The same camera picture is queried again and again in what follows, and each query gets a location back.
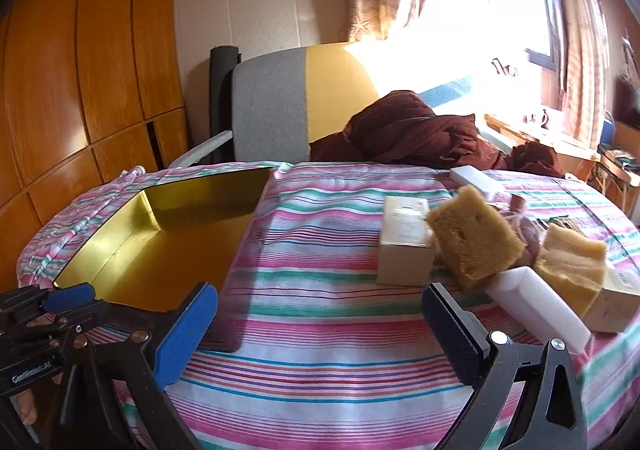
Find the grey yellow chair back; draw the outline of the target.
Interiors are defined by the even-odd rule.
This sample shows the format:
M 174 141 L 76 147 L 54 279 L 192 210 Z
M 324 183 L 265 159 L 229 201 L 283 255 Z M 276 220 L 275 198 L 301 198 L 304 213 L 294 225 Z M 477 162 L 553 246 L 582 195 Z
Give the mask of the grey yellow chair back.
M 366 66 L 344 43 L 285 49 L 244 60 L 232 75 L 232 129 L 210 136 L 171 167 L 310 157 L 310 144 L 340 132 L 378 98 Z

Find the pink cloth item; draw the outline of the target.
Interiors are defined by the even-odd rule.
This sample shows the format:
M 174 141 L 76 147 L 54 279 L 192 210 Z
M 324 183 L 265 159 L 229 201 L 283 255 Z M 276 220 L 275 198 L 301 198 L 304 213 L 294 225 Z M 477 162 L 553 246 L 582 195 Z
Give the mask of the pink cloth item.
M 500 214 L 509 223 L 516 236 L 525 244 L 520 258 L 511 267 L 533 267 L 540 250 L 539 232 L 536 226 L 525 216 L 526 199 L 511 194 L 509 207 Z

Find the white small box far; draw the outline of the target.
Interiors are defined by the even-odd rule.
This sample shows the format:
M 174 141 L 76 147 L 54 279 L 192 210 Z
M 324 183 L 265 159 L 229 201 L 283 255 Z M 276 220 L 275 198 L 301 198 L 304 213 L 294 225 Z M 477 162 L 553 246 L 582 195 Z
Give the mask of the white small box far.
M 461 187 L 473 187 L 487 201 L 492 201 L 498 194 L 506 191 L 500 181 L 490 178 L 471 165 L 452 168 L 449 177 Z

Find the tall beige carton box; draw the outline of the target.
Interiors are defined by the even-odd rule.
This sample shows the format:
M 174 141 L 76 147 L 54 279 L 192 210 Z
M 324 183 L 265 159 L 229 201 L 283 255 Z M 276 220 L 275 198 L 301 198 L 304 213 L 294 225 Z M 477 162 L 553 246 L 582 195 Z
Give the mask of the tall beige carton box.
M 424 288 L 436 256 L 426 199 L 386 196 L 378 239 L 378 283 Z

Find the white rectangular eraser block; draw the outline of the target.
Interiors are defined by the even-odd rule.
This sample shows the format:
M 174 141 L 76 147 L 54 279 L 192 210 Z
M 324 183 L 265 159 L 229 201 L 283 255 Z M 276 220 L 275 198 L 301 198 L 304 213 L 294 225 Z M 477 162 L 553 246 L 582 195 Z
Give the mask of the white rectangular eraser block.
M 542 344 L 559 338 L 579 355 L 591 332 L 561 296 L 529 266 L 499 272 L 485 288 L 489 297 Z

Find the striped pink green cloth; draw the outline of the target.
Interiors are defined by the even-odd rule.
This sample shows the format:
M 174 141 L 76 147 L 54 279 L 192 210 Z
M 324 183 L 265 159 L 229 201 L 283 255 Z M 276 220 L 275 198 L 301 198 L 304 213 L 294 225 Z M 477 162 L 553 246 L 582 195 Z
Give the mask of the striped pink green cloth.
M 64 262 L 138 191 L 257 167 L 273 167 L 273 180 L 224 291 L 229 306 L 240 308 L 244 340 L 233 354 L 198 350 L 168 387 L 170 399 L 205 449 L 433 448 L 472 390 L 427 329 L 421 289 L 378 285 L 376 266 L 384 196 L 435 207 L 454 195 L 446 170 L 136 167 L 49 220 L 17 259 L 17 282 L 50 288 Z M 488 176 L 526 199 L 532 222 L 570 218 L 604 241 L 608 262 L 639 283 L 638 230 L 599 192 L 581 181 L 505 170 Z M 594 333 L 573 360 L 588 448 L 597 448 L 639 407 L 639 317 L 622 334 Z

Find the black rolled mat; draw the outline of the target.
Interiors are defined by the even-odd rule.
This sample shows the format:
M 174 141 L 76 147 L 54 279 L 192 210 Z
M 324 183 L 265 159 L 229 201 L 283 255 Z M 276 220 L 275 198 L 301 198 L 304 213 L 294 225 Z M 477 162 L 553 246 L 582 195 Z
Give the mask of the black rolled mat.
M 232 129 L 232 75 L 241 62 L 235 46 L 217 46 L 209 53 L 209 131 L 217 136 Z

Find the wooden wardrobe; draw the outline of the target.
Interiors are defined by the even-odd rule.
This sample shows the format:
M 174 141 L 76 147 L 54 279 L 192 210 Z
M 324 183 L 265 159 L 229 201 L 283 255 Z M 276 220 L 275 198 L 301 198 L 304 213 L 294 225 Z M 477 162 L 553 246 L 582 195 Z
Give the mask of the wooden wardrobe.
M 188 147 L 174 0 L 1 0 L 1 285 L 84 192 Z

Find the beige carton box right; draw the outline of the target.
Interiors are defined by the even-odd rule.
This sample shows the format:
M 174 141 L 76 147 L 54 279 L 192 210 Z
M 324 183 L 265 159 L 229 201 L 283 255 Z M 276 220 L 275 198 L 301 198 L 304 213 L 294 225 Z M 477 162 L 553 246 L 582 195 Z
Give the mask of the beige carton box right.
M 608 267 L 601 291 L 582 321 L 592 332 L 623 333 L 639 311 L 638 278 L 629 271 Z

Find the gold metal tray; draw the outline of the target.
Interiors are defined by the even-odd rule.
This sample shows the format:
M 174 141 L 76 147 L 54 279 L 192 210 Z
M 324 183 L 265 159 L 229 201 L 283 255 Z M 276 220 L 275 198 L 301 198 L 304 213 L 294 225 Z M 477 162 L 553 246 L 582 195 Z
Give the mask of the gold metal tray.
M 96 298 L 150 311 L 176 308 L 200 282 L 220 291 L 271 174 L 250 168 L 137 192 L 53 285 L 89 283 Z

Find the dark red blanket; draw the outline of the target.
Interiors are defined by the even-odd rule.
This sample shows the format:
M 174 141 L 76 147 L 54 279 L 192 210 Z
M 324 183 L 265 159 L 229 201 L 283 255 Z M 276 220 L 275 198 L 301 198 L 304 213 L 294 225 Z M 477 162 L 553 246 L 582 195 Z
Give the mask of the dark red blanket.
M 504 153 L 480 136 L 473 114 L 437 115 L 408 90 L 390 92 L 353 115 L 340 132 L 312 142 L 310 159 L 564 176 L 554 149 L 527 141 Z

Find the large yellow sponge block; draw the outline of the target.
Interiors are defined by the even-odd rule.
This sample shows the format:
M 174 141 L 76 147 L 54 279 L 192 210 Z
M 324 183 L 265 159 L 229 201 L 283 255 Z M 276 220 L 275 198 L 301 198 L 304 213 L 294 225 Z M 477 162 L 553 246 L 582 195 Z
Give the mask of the large yellow sponge block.
M 464 292 L 484 288 L 493 276 L 512 269 L 525 248 L 500 210 L 471 186 L 428 212 L 426 221 Z

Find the wooden desk by window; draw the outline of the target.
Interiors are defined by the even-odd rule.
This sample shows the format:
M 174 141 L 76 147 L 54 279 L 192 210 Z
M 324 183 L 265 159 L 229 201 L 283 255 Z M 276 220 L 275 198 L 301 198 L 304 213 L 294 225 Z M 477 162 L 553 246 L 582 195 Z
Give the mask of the wooden desk by window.
M 478 128 L 504 152 L 527 141 L 553 148 L 564 173 L 590 182 L 628 217 L 634 214 L 639 199 L 639 175 L 618 166 L 612 155 L 590 149 L 573 137 L 542 128 L 536 122 L 509 122 L 503 116 L 486 113 Z

